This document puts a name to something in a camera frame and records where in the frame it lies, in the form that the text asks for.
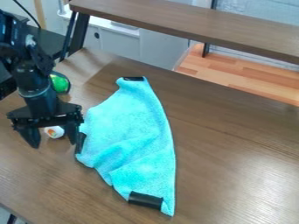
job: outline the green ball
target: green ball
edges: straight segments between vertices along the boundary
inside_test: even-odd
[[[64,94],[69,91],[70,83],[67,78],[60,77],[56,74],[51,74],[50,77],[52,79],[53,88],[58,94]]]

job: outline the green object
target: green object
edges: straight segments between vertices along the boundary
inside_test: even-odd
[[[62,73],[52,72],[50,74],[54,90],[58,94],[67,94],[71,89],[71,82]]]

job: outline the black clip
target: black clip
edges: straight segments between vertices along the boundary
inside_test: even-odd
[[[123,77],[126,81],[144,81],[143,77]]]
[[[75,154],[81,153],[82,152],[82,148],[83,148],[83,144],[85,139],[87,138],[87,135],[79,132],[78,136],[77,136],[77,144],[76,144],[76,148],[75,148]]]
[[[129,204],[134,204],[142,207],[151,207],[161,210],[163,198],[158,198],[148,194],[139,192],[131,192],[129,195]]]

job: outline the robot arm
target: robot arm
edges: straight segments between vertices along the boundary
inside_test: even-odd
[[[38,128],[61,126],[65,128],[71,143],[75,144],[79,125],[83,123],[81,106],[62,102],[57,97],[50,78],[54,67],[51,57],[40,49],[25,24],[1,10],[0,59],[11,74],[0,84],[0,98],[17,88],[26,103],[25,107],[7,115],[14,130],[31,147],[38,148]]]

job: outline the microfiber towel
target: microfiber towel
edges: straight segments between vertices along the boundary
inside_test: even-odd
[[[116,83],[119,90],[87,111],[76,158],[125,200],[132,192],[163,198],[161,212],[173,216],[176,157],[163,107],[145,77]]]

